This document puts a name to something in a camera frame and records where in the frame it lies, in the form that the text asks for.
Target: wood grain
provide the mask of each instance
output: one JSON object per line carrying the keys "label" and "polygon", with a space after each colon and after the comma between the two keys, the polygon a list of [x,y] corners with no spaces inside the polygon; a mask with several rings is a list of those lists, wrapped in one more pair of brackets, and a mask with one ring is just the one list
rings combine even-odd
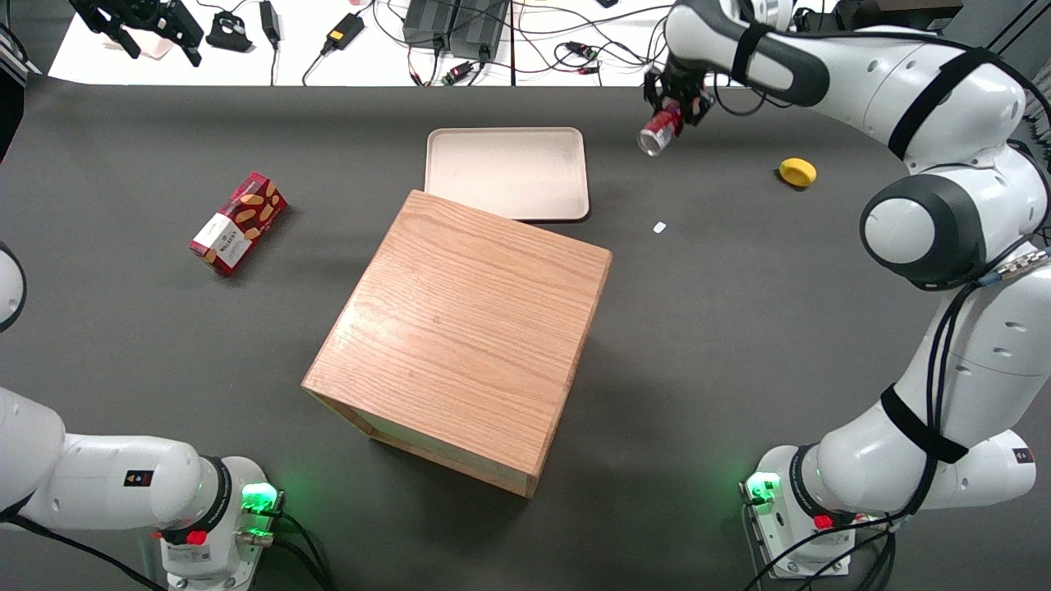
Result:
{"label": "wood grain", "polygon": [[371,436],[530,496],[612,260],[413,191],[303,387]]}

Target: green led light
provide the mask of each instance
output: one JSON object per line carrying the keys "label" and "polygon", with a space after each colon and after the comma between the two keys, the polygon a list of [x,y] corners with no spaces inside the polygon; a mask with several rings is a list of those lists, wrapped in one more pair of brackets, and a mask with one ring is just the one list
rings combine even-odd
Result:
{"label": "green led light", "polygon": [[772,472],[756,472],[744,484],[751,498],[759,503],[769,503],[781,490],[781,476]]}
{"label": "green led light", "polygon": [[241,507],[248,511],[271,511],[277,506],[277,489],[270,483],[245,485],[241,489]]}

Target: yellow object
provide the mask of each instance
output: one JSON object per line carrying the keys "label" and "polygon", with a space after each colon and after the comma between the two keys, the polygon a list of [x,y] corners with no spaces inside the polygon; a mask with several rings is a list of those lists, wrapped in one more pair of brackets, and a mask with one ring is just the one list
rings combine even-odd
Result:
{"label": "yellow object", "polygon": [[818,169],[802,158],[789,158],[781,163],[778,172],[794,187],[808,187],[818,180]]}

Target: gray table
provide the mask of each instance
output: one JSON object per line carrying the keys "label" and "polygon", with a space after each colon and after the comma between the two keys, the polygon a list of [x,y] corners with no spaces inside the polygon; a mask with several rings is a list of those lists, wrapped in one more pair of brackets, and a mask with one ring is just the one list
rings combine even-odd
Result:
{"label": "gray table", "polygon": [[[768,448],[816,441],[870,405],[936,297],[862,249],[862,206],[904,170],[861,134],[800,109],[718,113],[650,159],[634,141],[647,117],[639,99],[38,80],[0,168],[0,236],[30,282],[25,313],[0,338],[0,380],[73,432],[259,461],[345,589],[739,589],[751,567],[737,481]],[[532,502],[371,443],[298,388],[423,185],[427,135],[497,125],[583,133],[591,218],[549,227],[615,256]],[[790,156],[817,165],[810,190],[774,178]],[[294,212],[221,280],[187,243],[252,169]],[[1017,427],[1037,456],[1051,450],[1049,420],[1045,396]],[[1049,522],[1043,477],[998,507],[925,513],[900,536],[890,589],[1045,588]],[[136,533],[76,537],[141,566]],[[25,533],[0,532],[0,564],[5,591],[137,589]],[[313,589],[279,552],[256,580]]]}

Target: red button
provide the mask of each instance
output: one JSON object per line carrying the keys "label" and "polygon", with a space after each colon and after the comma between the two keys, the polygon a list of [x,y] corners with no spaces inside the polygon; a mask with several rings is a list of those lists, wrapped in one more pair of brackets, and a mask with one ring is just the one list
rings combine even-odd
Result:
{"label": "red button", "polygon": [[186,544],[189,544],[190,546],[201,546],[207,538],[208,532],[206,531],[191,531],[186,534]]}
{"label": "red button", "polygon": [[832,518],[829,517],[828,515],[818,515],[813,518],[813,527],[818,528],[819,530],[828,529],[833,525],[834,524],[832,523]]}

